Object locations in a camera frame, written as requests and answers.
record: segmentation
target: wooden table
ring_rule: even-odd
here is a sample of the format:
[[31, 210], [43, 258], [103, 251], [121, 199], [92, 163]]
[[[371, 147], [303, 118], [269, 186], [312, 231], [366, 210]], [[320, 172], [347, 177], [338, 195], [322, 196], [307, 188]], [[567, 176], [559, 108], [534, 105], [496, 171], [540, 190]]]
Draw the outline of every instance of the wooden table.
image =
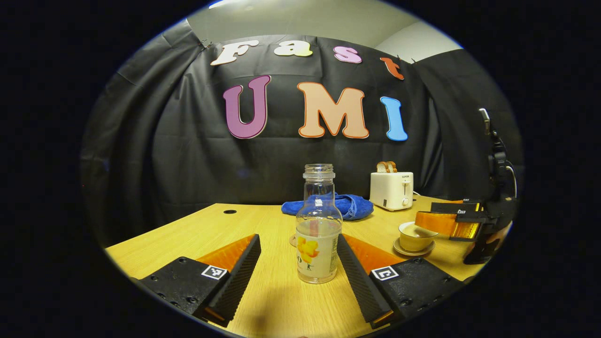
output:
[[[415, 221], [417, 211], [430, 210], [431, 202], [441, 201], [417, 195], [414, 199], [408, 210], [390, 212], [375, 206], [368, 217], [345, 221], [343, 233], [410, 259], [392, 248], [398, 226]], [[237, 212], [223, 213], [229, 209]], [[227, 331], [277, 338], [357, 337], [372, 332], [340, 261], [336, 277], [328, 283], [308, 284], [297, 277], [295, 248], [288, 241], [295, 225], [295, 217], [283, 214], [281, 206], [214, 204], [106, 250], [126, 274], [142, 279], [177, 257], [196, 259], [258, 233], [261, 256]], [[484, 266], [463, 264], [470, 242], [449, 241], [443, 235], [435, 241], [436, 248], [423, 257], [453, 277], [462, 281]]]

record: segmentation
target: bottle neck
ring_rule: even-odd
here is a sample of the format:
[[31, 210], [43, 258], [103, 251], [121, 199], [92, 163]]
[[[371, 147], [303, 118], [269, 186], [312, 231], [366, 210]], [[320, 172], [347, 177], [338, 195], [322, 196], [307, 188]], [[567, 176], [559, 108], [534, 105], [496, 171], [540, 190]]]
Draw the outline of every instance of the bottle neck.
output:
[[305, 181], [305, 204], [334, 205], [333, 179], [307, 179]]

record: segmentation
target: teacup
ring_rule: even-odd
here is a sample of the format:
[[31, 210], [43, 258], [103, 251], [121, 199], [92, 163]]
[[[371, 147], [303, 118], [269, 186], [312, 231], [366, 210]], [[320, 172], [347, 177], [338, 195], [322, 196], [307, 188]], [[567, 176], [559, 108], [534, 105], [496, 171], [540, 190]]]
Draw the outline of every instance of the teacup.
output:
[[427, 248], [438, 232], [433, 232], [415, 225], [415, 222], [403, 223], [398, 227], [401, 233], [398, 243], [407, 251], [421, 251]]

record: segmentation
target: blue letter i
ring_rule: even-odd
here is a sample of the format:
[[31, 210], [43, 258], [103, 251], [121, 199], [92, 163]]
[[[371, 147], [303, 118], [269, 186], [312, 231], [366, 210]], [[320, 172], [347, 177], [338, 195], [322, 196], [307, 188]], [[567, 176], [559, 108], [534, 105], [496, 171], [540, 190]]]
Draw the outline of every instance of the blue letter i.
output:
[[393, 141], [407, 140], [407, 133], [403, 129], [403, 120], [401, 119], [401, 102], [391, 97], [383, 96], [380, 101], [386, 107], [388, 113], [388, 132], [386, 136]]

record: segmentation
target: purple letter u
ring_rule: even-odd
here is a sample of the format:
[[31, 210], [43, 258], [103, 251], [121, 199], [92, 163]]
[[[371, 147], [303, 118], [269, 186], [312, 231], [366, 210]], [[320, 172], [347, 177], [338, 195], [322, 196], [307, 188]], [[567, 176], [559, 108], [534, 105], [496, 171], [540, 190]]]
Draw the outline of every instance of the purple letter u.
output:
[[240, 119], [240, 93], [242, 86], [231, 87], [224, 92], [225, 117], [227, 128], [237, 138], [253, 138], [259, 135], [267, 124], [267, 84], [271, 76], [263, 75], [254, 78], [248, 83], [252, 89], [254, 98], [255, 114], [252, 121], [244, 123]]

